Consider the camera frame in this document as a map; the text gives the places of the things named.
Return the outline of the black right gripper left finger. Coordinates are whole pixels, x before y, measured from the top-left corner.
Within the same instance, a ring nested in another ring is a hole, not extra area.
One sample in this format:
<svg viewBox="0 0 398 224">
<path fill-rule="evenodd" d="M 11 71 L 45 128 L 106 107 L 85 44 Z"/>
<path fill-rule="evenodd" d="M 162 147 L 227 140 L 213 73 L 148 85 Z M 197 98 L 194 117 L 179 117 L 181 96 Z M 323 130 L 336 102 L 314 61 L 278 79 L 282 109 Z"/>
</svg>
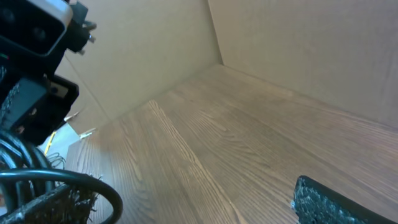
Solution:
<svg viewBox="0 0 398 224">
<path fill-rule="evenodd" d="M 103 182 L 94 177 L 40 177 L 50 188 L 35 198 L 27 177 L 1 177 L 9 211 L 1 223 L 87 223 Z"/>
</svg>

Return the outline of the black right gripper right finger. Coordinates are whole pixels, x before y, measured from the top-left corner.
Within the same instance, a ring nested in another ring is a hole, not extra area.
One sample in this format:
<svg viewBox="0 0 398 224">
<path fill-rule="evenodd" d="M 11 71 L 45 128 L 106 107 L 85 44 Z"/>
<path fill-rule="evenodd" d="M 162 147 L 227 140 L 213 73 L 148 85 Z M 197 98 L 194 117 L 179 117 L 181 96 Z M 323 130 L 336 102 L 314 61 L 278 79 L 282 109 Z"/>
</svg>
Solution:
<svg viewBox="0 0 398 224">
<path fill-rule="evenodd" d="M 291 206 L 301 224 L 397 224 L 306 175 L 296 181 Z"/>
</svg>

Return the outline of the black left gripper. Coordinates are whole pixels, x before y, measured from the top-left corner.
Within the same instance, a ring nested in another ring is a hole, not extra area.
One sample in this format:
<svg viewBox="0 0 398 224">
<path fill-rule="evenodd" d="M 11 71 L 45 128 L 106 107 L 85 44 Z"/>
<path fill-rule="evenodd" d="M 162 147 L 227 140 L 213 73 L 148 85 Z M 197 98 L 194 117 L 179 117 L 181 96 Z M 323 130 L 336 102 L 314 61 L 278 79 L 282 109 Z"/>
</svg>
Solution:
<svg viewBox="0 0 398 224">
<path fill-rule="evenodd" d="M 1 56 L 1 128 L 41 145 L 65 123 L 79 87 L 58 75 L 30 74 Z"/>
</svg>

